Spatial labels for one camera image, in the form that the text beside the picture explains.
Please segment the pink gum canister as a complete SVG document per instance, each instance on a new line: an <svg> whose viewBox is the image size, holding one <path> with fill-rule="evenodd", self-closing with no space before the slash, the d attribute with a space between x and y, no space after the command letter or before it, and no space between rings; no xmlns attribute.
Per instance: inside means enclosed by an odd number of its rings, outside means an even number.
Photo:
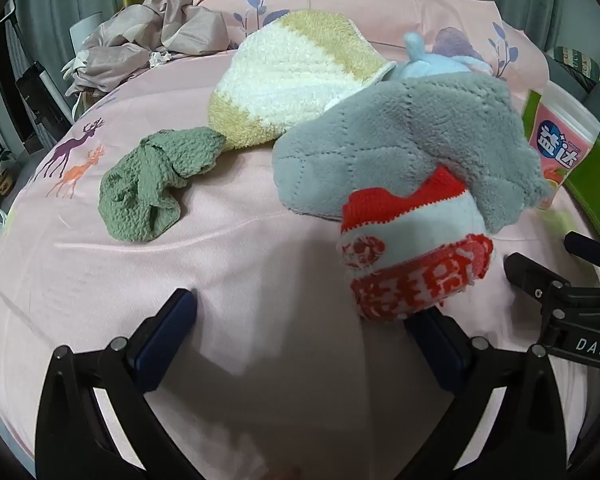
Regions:
<svg viewBox="0 0 600 480"><path fill-rule="evenodd" d="M550 81L534 114L530 144L540 155L542 175L550 186L539 207L550 206L567 177L592 150L600 122L570 93Z"/></svg>

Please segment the pink printed bed sheet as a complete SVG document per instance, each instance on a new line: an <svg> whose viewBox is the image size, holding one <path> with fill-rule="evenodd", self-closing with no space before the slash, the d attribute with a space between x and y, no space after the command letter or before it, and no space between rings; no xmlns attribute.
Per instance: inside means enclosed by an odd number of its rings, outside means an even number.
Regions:
<svg viewBox="0 0 600 480"><path fill-rule="evenodd" d="M148 402L204 476L390 478L451 398L402 327L355 314L336 223L279 203L270 148L222 155L153 242L117 242L99 218L106 170L149 133L202 124L229 65L219 54L140 76L98 111L91 147L105 154L73 197L41 178L16 198L0 243L1 420L32 453L53 350L101 349L189 288L198 323Z"/></svg>

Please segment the red and white sock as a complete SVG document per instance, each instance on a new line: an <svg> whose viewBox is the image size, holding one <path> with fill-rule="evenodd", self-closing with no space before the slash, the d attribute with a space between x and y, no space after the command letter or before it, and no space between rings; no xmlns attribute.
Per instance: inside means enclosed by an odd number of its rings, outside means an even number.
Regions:
<svg viewBox="0 0 600 480"><path fill-rule="evenodd" d="M440 166L409 196L353 192L342 206L337 252L358 313L392 322L484 278L494 245L468 187Z"/></svg>

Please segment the crumpled beige fabric pile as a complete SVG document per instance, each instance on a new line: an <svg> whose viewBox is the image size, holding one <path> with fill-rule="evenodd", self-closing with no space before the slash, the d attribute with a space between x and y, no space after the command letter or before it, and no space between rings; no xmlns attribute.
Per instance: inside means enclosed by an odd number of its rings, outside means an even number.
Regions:
<svg viewBox="0 0 600 480"><path fill-rule="evenodd" d="M228 49L220 12L194 0L144 0L99 24L61 70L67 96L111 92L132 75L149 70L163 54L201 56Z"/></svg>

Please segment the light blue plush toy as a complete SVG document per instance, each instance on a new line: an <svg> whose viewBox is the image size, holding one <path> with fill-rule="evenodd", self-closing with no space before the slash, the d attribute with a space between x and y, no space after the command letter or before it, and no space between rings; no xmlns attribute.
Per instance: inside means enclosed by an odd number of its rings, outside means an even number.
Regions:
<svg viewBox="0 0 600 480"><path fill-rule="evenodd" d="M407 32L404 37L408 62L396 64L385 80L405 80L442 74L478 72L493 75L491 66L473 56L445 56L427 52L424 38L418 32Z"/></svg>

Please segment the green knitted scrunchie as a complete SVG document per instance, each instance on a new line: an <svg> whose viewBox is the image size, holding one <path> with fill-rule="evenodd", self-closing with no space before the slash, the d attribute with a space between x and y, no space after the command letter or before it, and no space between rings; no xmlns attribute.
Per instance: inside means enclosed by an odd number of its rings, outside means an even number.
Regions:
<svg viewBox="0 0 600 480"><path fill-rule="evenodd" d="M102 177L98 212L108 234L129 243L150 242L181 218L174 190L211 170L225 136L208 127L160 130L146 136Z"/></svg>

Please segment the grey fleece cloth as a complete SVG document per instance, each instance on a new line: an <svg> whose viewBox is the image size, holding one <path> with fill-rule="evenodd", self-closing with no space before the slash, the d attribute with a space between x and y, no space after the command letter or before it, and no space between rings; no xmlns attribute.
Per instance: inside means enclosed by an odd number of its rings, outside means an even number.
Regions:
<svg viewBox="0 0 600 480"><path fill-rule="evenodd" d="M351 193L409 196L440 166L468 187L490 233L550 194L508 85L480 73L378 82L289 129L272 164L286 208L332 220Z"/></svg>

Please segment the black floor appliance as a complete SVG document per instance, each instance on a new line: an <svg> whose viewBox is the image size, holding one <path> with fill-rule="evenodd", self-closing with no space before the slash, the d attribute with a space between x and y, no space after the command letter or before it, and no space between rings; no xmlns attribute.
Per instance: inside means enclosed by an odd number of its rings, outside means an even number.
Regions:
<svg viewBox="0 0 600 480"><path fill-rule="evenodd" d="M28 154L50 150L73 125L64 96L23 40L15 0L0 13L0 92Z"/></svg>

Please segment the green cardboard box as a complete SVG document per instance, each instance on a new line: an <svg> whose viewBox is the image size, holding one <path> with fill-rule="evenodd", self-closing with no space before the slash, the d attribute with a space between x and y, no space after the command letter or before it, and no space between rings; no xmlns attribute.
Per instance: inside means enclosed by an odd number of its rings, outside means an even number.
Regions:
<svg viewBox="0 0 600 480"><path fill-rule="evenodd" d="M538 92L531 91L529 93L522 115L522 118L524 118L524 131L529 144L534 114L540 96L542 94ZM580 162L576 169L572 170L572 173L560 188L566 188L571 193L600 236L600 134L586 159Z"/></svg>

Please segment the striped pillow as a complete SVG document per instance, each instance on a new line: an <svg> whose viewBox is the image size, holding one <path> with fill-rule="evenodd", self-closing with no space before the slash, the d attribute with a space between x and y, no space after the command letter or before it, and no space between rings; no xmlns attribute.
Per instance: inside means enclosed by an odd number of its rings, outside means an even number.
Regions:
<svg viewBox="0 0 600 480"><path fill-rule="evenodd" d="M585 53L567 47L554 47L546 52L580 86L591 91L600 82L600 64Z"/></svg>

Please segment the cream and yellow fuzzy cloth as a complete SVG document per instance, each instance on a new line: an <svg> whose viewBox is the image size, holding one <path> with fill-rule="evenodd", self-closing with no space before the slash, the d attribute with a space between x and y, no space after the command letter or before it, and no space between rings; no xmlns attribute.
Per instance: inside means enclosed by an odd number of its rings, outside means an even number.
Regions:
<svg viewBox="0 0 600 480"><path fill-rule="evenodd" d="M278 139L381 81L393 67L345 16L285 14L239 46L208 103L227 151Z"/></svg>

